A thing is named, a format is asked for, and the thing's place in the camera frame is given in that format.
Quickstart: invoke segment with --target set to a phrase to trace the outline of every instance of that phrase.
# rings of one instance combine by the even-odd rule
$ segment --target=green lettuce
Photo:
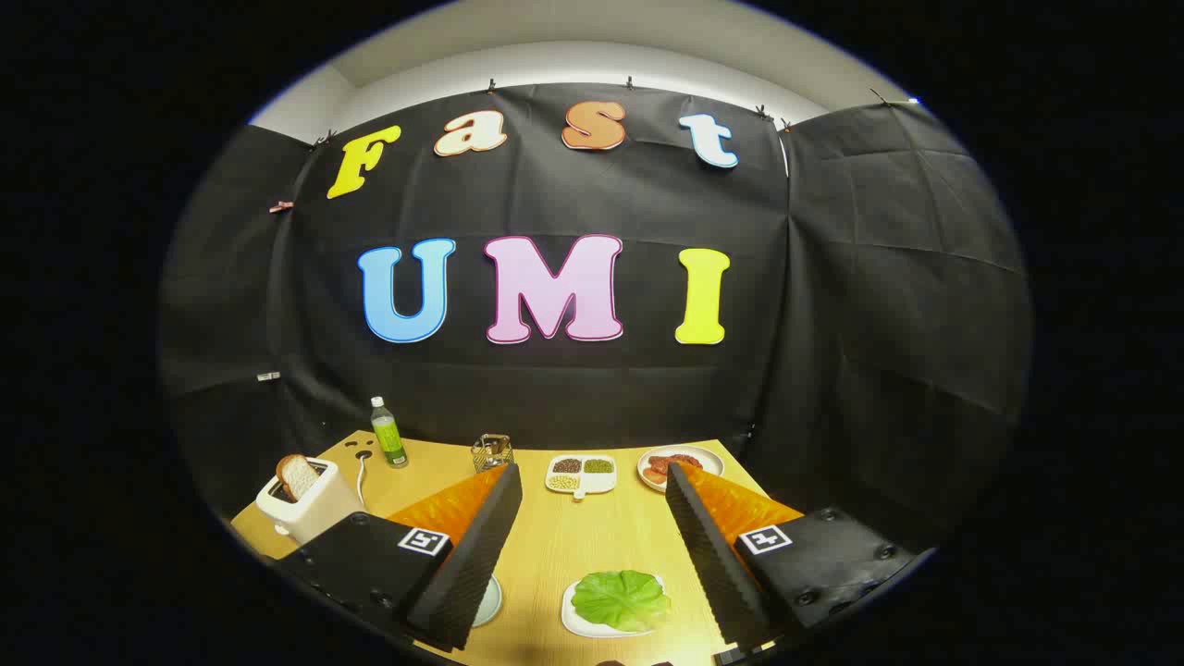
[[[649,632],[670,611],[670,597],[662,594],[657,578],[641,571],[588,574],[572,596],[575,614],[618,632]]]

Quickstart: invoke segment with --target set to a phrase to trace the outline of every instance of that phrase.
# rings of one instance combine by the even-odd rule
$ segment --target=black backdrop
[[[562,145],[566,109],[586,100],[625,105],[622,146]],[[432,152],[448,121],[490,108],[506,117],[504,145]],[[736,168],[696,156],[677,124],[694,113],[732,129]],[[365,185],[328,199],[341,146],[392,124],[401,135]],[[295,207],[270,214],[276,199]],[[484,244],[528,236],[558,270],[586,233],[624,243],[613,277],[624,334],[488,341]],[[414,313],[410,251],[436,237],[457,243],[444,325],[419,342],[380,339],[366,326],[359,255],[403,250],[395,303]],[[687,280],[677,255],[693,246],[732,262],[719,345],[674,339]],[[317,147],[246,127],[188,207],[169,267],[167,384],[195,478],[226,515],[284,452],[315,454],[365,428],[368,398],[382,395],[406,436],[432,441],[720,438],[772,497],[803,511],[839,504],[921,549],[955,524],[1005,450],[1030,344],[1002,205],[915,104],[837,111],[786,134],[716,101],[549,84],[436,100]],[[256,382],[270,371],[281,378]]]

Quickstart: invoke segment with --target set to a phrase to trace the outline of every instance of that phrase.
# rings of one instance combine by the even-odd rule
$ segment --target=white toaster
[[[320,478],[300,501],[291,501],[277,476],[255,497],[255,504],[276,524],[276,531],[290,534],[301,544],[313,540],[346,515],[366,511],[336,463],[316,457],[307,460]]]

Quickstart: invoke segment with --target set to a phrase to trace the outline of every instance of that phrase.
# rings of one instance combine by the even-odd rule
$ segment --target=pink letter
[[[623,327],[613,310],[612,264],[620,248],[620,239],[612,236],[581,236],[572,244],[559,275],[552,275],[534,241],[525,236],[490,241],[485,255],[496,267],[497,313],[485,337],[498,345],[530,338],[530,327],[522,322],[521,297],[548,340],[555,337],[572,299],[575,299],[575,318],[567,325],[568,338],[584,341],[619,338]]]

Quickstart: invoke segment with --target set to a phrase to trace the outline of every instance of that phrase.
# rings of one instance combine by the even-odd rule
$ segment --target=grain
[[[612,461],[609,460],[585,460],[584,472],[606,473],[612,472]]]
[[[565,457],[564,460],[560,460],[559,462],[556,462],[555,466],[551,468],[551,470],[552,472],[579,472],[580,470],[580,461],[578,459],[574,459],[574,457]]]
[[[574,491],[580,487],[578,476],[552,476],[547,479],[547,487],[556,491]]]

